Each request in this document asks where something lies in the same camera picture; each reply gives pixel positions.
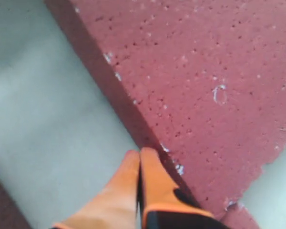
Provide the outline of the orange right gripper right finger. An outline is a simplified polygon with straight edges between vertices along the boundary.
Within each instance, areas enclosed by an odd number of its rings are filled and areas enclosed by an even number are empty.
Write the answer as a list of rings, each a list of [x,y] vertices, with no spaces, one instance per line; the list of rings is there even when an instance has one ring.
[[[212,213],[199,208],[163,167],[156,150],[140,152],[143,229],[224,229]]]

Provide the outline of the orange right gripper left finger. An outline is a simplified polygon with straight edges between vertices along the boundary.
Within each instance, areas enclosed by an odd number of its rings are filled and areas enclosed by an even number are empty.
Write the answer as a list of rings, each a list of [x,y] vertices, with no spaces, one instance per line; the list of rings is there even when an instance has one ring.
[[[126,152],[120,167],[105,187],[83,208],[54,229],[136,228],[139,152]]]

